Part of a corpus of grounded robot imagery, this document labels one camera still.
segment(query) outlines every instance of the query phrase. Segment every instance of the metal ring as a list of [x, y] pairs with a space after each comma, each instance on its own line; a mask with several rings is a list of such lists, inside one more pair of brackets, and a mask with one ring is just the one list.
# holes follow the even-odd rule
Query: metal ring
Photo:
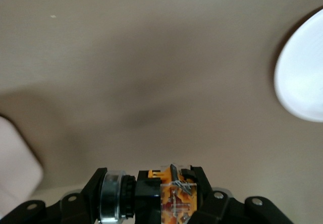
[[99, 205], [99, 221], [102, 224], [121, 224], [125, 216], [120, 213], [121, 180], [124, 171], [108, 171], [102, 183]]

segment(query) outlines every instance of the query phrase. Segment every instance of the screw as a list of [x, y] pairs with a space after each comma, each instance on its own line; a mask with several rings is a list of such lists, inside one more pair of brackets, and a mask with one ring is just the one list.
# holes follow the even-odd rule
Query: screw
[[252, 203], [258, 206], [262, 206], [262, 201], [259, 200], [258, 198], [253, 198]]
[[221, 192], [215, 192], [214, 193], [214, 197], [216, 199], [223, 199], [224, 198], [224, 195]]
[[72, 201], [76, 200], [76, 198], [77, 197], [75, 195], [72, 195], [70, 198], [68, 198], [68, 201], [72, 202]]
[[34, 203], [34, 204], [30, 204], [27, 206], [27, 210], [32, 210], [32, 209], [35, 209], [37, 207], [37, 204]]

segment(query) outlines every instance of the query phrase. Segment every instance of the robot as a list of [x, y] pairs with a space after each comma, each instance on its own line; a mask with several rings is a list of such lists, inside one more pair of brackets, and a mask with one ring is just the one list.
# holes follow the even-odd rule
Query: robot
[[201, 167], [171, 164], [160, 171], [139, 171], [137, 180], [124, 171], [100, 168], [79, 192], [46, 207], [40, 200], [22, 203], [0, 224], [292, 224], [268, 199], [244, 203], [213, 190]]

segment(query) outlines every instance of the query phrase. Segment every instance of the orange circuit board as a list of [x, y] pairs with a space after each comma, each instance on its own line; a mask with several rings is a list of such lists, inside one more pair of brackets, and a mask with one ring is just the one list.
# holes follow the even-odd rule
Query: orange circuit board
[[185, 179], [174, 164], [163, 172], [150, 170], [148, 177], [161, 179], [161, 224], [186, 224], [197, 210], [196, 183]]

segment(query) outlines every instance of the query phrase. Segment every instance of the white object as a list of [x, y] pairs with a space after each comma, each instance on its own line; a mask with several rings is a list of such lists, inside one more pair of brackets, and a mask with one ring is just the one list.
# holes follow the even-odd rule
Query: white object
[[323, 122], [323, 10], [300, 26], [283, 48], [275, 91], [291, 114]]
[[42, 179], [42, 168], [7, 119], [0, 117], [0, 218], [26, 201]]

